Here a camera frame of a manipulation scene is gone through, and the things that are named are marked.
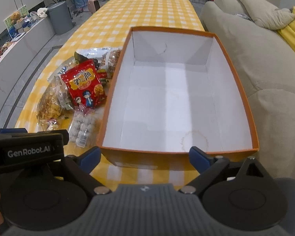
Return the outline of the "clear bag white round candies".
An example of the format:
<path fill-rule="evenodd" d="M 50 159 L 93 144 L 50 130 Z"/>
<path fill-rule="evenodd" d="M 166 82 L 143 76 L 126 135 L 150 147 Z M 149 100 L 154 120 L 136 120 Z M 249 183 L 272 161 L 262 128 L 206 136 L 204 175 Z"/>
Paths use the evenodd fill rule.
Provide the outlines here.
<path fill-rule="evenodd" d="M 95 109 L 76 110 L 69 127 L 69 142 L 79 148 L 90 148 L 95 143 L 98 126 Z"/>

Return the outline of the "clear bag yellow noodle snack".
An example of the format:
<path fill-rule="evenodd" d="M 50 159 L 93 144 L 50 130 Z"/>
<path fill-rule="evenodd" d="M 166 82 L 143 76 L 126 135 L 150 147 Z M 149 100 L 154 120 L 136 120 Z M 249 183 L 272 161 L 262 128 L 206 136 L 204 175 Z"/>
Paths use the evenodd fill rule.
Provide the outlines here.
<path fill-rule="evenodd" d="M 38 125 L 43 131 L 59 129 L 73 104 L 67 86 L 60 76 L 54 76 L 37 106 Z"/>

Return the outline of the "red snack bag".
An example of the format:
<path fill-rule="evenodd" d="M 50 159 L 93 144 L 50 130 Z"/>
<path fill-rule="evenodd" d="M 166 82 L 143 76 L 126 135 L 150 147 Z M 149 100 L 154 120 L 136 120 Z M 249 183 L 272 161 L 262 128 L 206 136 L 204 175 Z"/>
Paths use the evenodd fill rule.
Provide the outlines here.
<path fill-rule="evenodd" d="M 94 109 L 106 99 L 93 60 L 79 63 L 62 74 L 61 79 L 69 90 L 74 106 L 80 110 Z"/>

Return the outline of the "peanut snack bag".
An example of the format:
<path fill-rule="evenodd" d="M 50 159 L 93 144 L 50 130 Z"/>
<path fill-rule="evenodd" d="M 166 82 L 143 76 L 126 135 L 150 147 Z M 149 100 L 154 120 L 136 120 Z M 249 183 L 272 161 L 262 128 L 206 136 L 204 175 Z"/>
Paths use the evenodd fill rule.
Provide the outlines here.
<path fill-rule="evenodd" d="M 109 50 L 102 56 L 99 70 L 100 72 L 105 71 L 108 79 L 111 79 L 113 77 L 115 67 L 117 66 L 120 54 L 121 54 L 121 49 L 116 49 L 116 50 Z"/>

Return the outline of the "white snack packet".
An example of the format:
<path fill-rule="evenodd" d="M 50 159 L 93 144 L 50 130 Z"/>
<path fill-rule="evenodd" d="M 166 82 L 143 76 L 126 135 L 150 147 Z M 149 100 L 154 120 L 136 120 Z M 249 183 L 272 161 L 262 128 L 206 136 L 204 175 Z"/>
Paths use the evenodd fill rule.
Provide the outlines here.
<path fill-rule="evenodd" d="M 100 47 L 100 48 L 90 48 L 90 49 L 77 49 L 74 53 L 74 58 L 76 61 L 97 59 L 101 60 L 104 54 L 109 51 L 120 50 L 121 47 Z"/>

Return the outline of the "orange cardboard box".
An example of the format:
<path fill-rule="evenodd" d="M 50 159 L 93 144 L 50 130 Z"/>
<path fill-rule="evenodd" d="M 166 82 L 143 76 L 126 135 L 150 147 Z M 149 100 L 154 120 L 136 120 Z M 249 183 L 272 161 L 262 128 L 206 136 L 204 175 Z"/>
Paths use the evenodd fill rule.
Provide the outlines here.
<path fill-rule="evenodd" d="M 211 32 L 132 27 L 97 145 L 120 167 L 190 170 L 189 150 L 241 160 L 259 150 L 237 71 Z"/>

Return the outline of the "white tv cabinet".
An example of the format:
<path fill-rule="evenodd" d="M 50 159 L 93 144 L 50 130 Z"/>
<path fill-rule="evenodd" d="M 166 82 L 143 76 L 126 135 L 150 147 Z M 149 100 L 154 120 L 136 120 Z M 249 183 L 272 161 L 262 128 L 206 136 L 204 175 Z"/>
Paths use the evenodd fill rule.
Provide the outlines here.
<path fill-rule="evenodd" d="M 40 20 L 0 58 L 0 111 L 30 62 L 55 35 L 49 18 Z"/>

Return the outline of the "beige sofa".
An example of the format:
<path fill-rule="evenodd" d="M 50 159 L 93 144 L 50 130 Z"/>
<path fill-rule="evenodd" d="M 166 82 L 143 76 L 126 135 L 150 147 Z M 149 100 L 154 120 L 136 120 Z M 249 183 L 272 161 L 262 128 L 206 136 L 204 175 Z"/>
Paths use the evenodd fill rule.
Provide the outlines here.
<path fill-rule="evenodd" d="M 223 43 L 245 89 L 257 129 L 259 161 L 273 177 L 295 179 L 295 52 L 256 25 L 238 0 L 204 4 L 200 20 Z"/>

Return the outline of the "grey trash bin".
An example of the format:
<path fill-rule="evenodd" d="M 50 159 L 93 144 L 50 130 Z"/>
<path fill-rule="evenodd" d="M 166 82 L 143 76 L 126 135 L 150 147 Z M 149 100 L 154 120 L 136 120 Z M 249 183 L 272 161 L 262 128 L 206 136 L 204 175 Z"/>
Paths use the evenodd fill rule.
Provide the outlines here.
<path fill-rule="evenodd" d="M 62 35 L 73 28 L 70 11 L 65 1 L 51 5 L 47 9 L 47 14 L 56 35 Z"/>

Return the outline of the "beige cushion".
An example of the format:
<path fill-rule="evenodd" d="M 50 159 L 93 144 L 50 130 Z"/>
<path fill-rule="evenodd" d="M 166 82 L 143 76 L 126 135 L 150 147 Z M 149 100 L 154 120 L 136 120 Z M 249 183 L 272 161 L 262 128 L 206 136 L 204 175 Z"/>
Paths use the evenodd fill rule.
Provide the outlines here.
<path fill-rule="evenodd" d="M 243 4 L 250 18 L 259 27 L 280 30 L 295 19 L 289 9 L 280 9 L 266 0 L 238 0 Z"/>

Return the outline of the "pink small heater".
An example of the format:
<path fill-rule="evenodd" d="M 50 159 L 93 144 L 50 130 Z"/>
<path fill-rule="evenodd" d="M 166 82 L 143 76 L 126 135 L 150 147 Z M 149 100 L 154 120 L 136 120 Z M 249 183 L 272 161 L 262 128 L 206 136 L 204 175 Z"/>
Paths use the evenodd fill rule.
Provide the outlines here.
<path fill-rule="evenodd" d="M 94 14 L 96 11 L 100 9 L 99 0 L 88 0 L 87 6 L 89 12 Z"/>

